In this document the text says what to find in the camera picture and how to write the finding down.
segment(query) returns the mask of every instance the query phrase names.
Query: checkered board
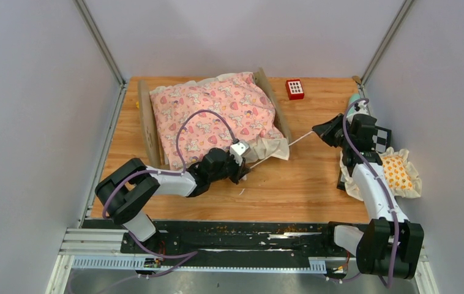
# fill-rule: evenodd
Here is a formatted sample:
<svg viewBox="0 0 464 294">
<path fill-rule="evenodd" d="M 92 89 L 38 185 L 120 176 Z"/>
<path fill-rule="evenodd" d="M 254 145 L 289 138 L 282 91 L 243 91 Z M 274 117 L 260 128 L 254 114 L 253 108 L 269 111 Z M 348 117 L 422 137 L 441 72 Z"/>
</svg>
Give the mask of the checkered board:
<svg viewBox="0 0 464 294">
<path fill-rule="evenodd" d="M 378 133 L 373 136 L 373 148 L 378 153 L 384 153 L 388 147 L 391 147 L 391 130 L 376 126 Z M 339 174 L 337 188 L 345 191 L 345 178 L 342 172 Z"/>
</svg>

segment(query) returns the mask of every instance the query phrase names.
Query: wooden bed frame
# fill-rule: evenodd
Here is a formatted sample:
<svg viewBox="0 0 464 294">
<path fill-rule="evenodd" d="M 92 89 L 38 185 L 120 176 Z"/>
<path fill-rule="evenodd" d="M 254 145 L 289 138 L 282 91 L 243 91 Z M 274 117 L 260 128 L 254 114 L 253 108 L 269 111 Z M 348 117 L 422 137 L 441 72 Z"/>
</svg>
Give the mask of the wooden bed frame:
<svg viewBox="0 0 464 294">
<path fill-rule="evenodd" d="M 281 131 L 288 140 L 288 143 L 291 143 L 292 137 L 288 121 L 282 112 L 268 78 L 264 74 L 263 68 L 260 67 L 259 71 L 254 72 L 253 77 L 255 84 L 263 90 L 275 107 L 274 125 Z M 163 149 L 158 135 L 158 128 L 156 128 L 151 97 L 149 96 L 149 88 L 144 80 L 138 81 L 138 108 L 140 112 L 140 126 L 142 128 L 142 135 L 146 145 L 146 153 L 149 158 L 150 166 L 169 169 L 169 166 L 166 165 L 163 160 Z"/>
</svg>

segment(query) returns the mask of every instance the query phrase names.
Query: robotic arm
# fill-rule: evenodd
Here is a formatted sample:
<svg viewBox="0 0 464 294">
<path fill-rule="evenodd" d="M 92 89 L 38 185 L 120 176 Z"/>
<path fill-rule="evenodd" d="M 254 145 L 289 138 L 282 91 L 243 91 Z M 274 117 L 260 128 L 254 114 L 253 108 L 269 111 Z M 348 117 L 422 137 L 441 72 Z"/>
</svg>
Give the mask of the robotic arm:
<svg viewBox="0 0 464 294">
<path fill-rule="evenodd" d="M 392 276 L 412 279 L 416 271 L 419 254 L 423 243 L 424 232 L 420 224 L 411 223 L 400 209 L 394 197 L 391 197 L 393 209 L 390 209 L 386 192 L 392 195 L 385 180 L 382 161 L 373 148 L 373 135 L 376 135 L 376 119 L 366 114 L 352 116 L 351 124 L 347 122 L 348 135 L 360 154 L 367 160 L 364 163 L 356 151 L 348 144 L 342 128 L 343 115 L 324 124 L 313 127 L 313 131 L 329 146 L 342 147 L 342 162 L 348 168 L 350 176 L 360 189 L 360 195 L 369 217 L 372 219 L 365 232 L 358 228 L 339 223 L 330 223 L 333 242 L 353 255 L 356 255 L 357 267 L 362 274 L 388 276 L 393 267 Z M 376 172 L 374 176 L 369 164 Z M 394 234 L 395 213 L 399 226 L 399 234 Z M 398 242 L 396 255 L 392 256 L 392 245 L 389 241 Z"/>
<path fill-rule="evenodd" d="M 225 178 L 238 184 L 250 171 L 242 157 L 248 149 L 248 144 L 239 140 L 230 146 L 229 151 L 212 148 L 200 162 L 191 165 L 185 173 L 159 170 L 145 165 L 138 158 L 133 158 L 100 182 L 95 188 L 95 194 L 102 204 L 108 207 L 107 212 L 113 222 L 123 225 L 143 242 L 156 233 L 150 218 L 141 212 L 153 195 L 196 197 L 206 192 L 212 182 Z M 129 190 L 123 186 L 110 199 L 117 186 L 132 175 L 137 176 L 128 183 L 134 185 L 134 188 Z"/>
</svg>

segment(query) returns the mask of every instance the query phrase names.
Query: wooden tabletop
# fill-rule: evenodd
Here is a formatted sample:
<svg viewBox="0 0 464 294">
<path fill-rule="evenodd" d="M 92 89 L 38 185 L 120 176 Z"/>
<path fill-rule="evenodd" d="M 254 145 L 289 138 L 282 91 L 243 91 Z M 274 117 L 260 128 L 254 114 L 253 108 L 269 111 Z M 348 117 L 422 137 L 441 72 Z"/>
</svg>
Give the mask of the wooden tabletop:
<svg viewBox="0 0 464 294">
<path fill-rule="evenodd" d="M 132 157 L 148 159 L 140 129 L 137 81 L 149 89 L 202 80 L 204 77 L 133 77 L 127 88 L 102 179 Z M 269 78 L 294 139 L 311 127 L 343 113 L 357 92 L 350 78 L 301 78 L 303 100 L 288 100 L 285 81 Z M 265 222 L 367 222 L 362 202 L 338 190 L 340 149 L 329 147 L 311 134 L 293 145 L 288 161 L 270 158 L 238 185 L 229 180 L 212 183 L 195 198 L 176 195 L 152 197 L 144 211 L 151 219 Z M 102 204 L 95 198 L 92 217 L 101 217 Z"/>
</svg>

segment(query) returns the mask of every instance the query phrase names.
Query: white wall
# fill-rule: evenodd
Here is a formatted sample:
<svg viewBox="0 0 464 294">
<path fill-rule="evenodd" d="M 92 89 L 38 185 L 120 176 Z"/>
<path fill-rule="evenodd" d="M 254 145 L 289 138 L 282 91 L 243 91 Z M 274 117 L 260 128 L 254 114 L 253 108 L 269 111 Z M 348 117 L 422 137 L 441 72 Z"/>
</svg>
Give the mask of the white wall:
<svg viewBox="0 0 464 294">
<path fill-rule="evenodd" d="M 402 205 L 424 226 L 440 293 L 464 293 L 464 1 L 417 1 L 367 90 L 423 180 Z"/>
<path fill-rule="evenodd" d="M 0 1 L 0 293 L 43 293 L 117 85 L 73 1 Z"/>
<path fill-rule="evenodd" d="M 122 73 L 362 75 L 402 0 L 86 0 Z"/>
</svg>

